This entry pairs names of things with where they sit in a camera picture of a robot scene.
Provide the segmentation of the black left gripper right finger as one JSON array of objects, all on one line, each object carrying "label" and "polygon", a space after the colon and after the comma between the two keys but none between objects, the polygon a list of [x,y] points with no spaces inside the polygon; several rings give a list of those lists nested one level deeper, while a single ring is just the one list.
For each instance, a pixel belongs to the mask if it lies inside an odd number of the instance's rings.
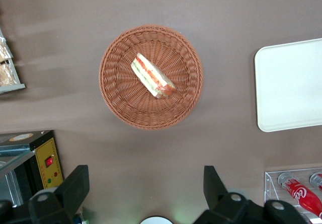
[{"label": "black left gripper right finger", "polygon": [[208,209],[194,223],[264,223],[264,209],[240,193],[228,192],[213,166],[204,167],[203,192]]}]

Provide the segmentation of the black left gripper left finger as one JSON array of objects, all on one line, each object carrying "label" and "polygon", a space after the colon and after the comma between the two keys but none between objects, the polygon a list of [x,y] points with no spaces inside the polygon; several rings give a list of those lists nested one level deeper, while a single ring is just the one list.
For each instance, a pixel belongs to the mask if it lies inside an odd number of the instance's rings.
[{"label": "black left gripper left finger", "polygon": [[88,166],[79,165],[54,192],[41,192],[30,200],[32,223],[73,223],[73,216],[89,190]]}]

